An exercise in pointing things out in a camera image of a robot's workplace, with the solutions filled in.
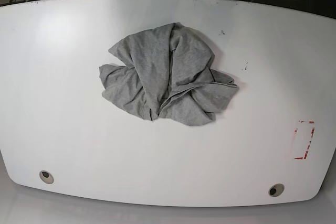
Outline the grey t-shirt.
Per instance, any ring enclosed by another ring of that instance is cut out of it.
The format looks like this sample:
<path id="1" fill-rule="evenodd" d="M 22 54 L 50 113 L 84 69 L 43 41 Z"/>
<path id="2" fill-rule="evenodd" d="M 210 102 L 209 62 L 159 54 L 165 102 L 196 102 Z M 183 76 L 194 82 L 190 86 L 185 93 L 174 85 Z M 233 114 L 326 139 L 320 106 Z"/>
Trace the grey t-shirt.
<path id="1" fill-rule="evenodd" d="M 102 65 L 102 96 L 144 120 L 188 126 L 215 121 L 238 86 L 213 70 L 210 47 L 189 28 L 171 23 L 128 35 L 109 49 L 121 65 Z"/>

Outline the right table grommet hole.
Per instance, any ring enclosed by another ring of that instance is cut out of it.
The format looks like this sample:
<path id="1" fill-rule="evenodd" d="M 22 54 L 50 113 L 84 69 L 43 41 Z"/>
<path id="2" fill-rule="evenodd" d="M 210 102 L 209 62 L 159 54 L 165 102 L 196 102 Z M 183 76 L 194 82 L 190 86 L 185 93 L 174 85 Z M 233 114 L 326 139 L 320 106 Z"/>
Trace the right table grommet hole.
<path id="1" fill-rule="evenodd" d="M 283 184 L 275 184 L 270 187 L 268 194 L 270 197 L 278 197 L 284 192 L 284 185 Z"/>

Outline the table grommet hole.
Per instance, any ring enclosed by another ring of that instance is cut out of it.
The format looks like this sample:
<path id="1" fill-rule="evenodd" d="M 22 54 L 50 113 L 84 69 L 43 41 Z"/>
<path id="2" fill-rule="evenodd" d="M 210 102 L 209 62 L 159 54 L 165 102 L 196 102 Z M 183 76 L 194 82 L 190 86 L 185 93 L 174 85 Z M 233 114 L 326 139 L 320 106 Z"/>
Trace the table grommet hole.
<path id="1" fill-rule="evenodd" d="M 53 177 L 53 175 L 51 173 L 45 171 L 45 170 L 40 171 L 39 177 L 46 184 L 50 185 L 50 184 L 54 183 L 54 177 Z"/>
<path id="2" fill-rule="evenodd" d="M 268 194 L 270 197 L 278 197 L 284 192 L 284 185 L 283 184 L 275 184 L 270 187 Z"/>

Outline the red tape rectangle marking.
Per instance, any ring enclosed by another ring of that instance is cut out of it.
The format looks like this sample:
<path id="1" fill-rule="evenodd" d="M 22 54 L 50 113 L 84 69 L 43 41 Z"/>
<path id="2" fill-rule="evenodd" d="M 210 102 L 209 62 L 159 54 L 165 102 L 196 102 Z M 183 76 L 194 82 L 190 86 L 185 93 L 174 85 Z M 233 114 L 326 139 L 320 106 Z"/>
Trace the red tape rectangle marking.
<path id="1" fill-rule="evenodd" d="M 308 156 L 308 151 L 313 139 L 315 121 L 299 121 L 295 129 L 292 156 L 295 160 L 303 160 Z"/>

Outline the left table grommet hole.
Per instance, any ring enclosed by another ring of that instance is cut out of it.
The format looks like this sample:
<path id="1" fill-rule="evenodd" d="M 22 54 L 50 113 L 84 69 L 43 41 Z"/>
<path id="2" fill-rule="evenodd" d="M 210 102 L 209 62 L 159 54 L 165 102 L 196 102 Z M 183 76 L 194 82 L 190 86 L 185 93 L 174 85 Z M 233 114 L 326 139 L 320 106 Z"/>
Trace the left table grommet hole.
<path id="1" fill-rule="evenodd" d="M 51 173 L 45 171 L 45 170 L 40 171 L 39 177 L 46 184 L 50 185 L 50 184 L 54 183 L 54 177 L 53 177 L 53 175 Z"/>

